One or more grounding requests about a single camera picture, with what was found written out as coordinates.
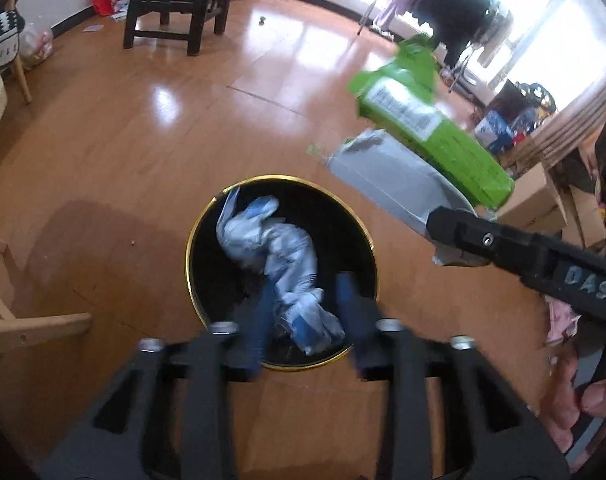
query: patterned fabric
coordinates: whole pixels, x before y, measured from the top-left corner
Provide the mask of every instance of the patterned fabric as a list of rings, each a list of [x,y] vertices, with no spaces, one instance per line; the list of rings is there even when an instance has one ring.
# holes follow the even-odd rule
[[[19,32],[25,20],[16,10],[0,14],[0,67],[11,63],[19,52]]]

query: beige curtain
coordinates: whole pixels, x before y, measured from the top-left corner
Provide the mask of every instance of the beige curtain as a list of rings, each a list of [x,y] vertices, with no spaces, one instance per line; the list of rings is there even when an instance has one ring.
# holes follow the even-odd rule
[[[504,168],[516,167],[518,173],[539,162],[548,170],[603,128],[605,121],[606,69],[585,92],[499,160]]]

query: trash can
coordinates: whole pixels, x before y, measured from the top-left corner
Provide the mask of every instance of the trash can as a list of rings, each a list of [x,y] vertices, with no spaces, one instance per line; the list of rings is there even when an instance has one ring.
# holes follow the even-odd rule
[[[199,318],[209,326],[231,318],[244,299],[256,294],[262,278],[241,269],[219,245],[216,225],[230,190],[240,186],[236,212],[260,196],[275,196],[279,208],[273,215],[305,229],[317,254],[316,286],[324,291],[321,306],[337,314],[334,301],[336,275],[353,272],[362,296],[377,299],[378,275],[373,245],[367,229],[356,214],[327,190],[297,177],[263,175],[227,187],[196,220],[187,243],[185,274],[192,303]],[[306,370],[334,361],[346,354],[345,343],[311,356],[305,355],[289,337],[270,340],[264,365],[276,370]]]

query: white label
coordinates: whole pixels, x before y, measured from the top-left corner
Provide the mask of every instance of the white label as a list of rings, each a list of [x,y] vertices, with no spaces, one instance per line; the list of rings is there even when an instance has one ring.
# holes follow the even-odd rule
[[[441,124],[441,113],[414,97],[400,82],[389,77],[377,81],[365,102],[392,116],[421,140],[427,140]]]

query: screw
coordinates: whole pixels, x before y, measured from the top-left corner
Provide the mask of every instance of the screw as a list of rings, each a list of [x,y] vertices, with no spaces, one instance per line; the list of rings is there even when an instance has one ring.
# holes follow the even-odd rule
[[[160,352],[165,343],[162,339],[155,339],[153,337],[144,337],[138,342],[138,349],[142,352]]]
[[[477,346],[477,342],[467,335],[458,335],[450,338],[449,345],[455,350],[469,350]]]
[[[212,334],[233,334],[238,332],[238,325],[234,321],[217,321],[209,326]]]
[[[381,332],[401,332],[403,330],[403,325],[401,325],[398,319],[379,319],[376,327]]]

